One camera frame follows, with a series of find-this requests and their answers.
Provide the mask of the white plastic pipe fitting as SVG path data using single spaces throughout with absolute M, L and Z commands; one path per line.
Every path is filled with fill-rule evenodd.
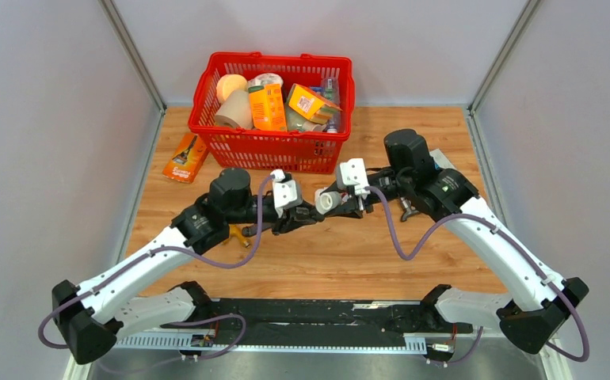
M 315 191 L 315 209 L 325 215 L 342 203 L 342 196 L 339 192 L 327 191 L 320 188 Z

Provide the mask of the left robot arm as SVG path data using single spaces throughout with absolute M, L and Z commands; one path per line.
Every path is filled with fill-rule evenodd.
M 76 363 L 87 364 L 126 336 L 160 325 L 205 326 L 212 308 L 196 283 L 183 283 L 158 296 L 142 297 L 140 292 L 193 260 L 223 269 L 248 264 L 260 237 L 235 263 L 205 255 L 230 237 L 233 225 L 253 224 L 258 232 L 270 225 L 273 233 L 285 234 L 325 218 L 303 200 L 299 183 L 281 169 L 259 184 L 257 194 L 252 193 L 250 181 L 244 169 L 223 170 L 206 193 L 131 256 L 80 284 L 69 280 L 56 284 L 51 291 L 52 310 L 37 328 L 39 341 L 48 348 L 67 349 Z

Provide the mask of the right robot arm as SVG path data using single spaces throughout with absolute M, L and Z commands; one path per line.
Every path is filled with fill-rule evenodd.
M 392 131 L 383 140 L 388 166 L 368 173 L 354 158 L 336 169 L 336 180 L 315 194 L 327 217 L 360 217 L 374 204 L 405 198 L 429 216 L 434 233 L 444 227 L 463 241 L 501 280 L 503 294 L 435 287 L 424 298 L 423 325 L 432 331 L 464 323 L 500 329 L 523 352 L 536 354 L 552 345 L 563 323 L 584 325 L 576 309 L 588 294 L 579 278 L 565 278 L 519 242 L 490 209 L 478 189 L 458 170 L 436 164 L 425 138 L 412 129 Z

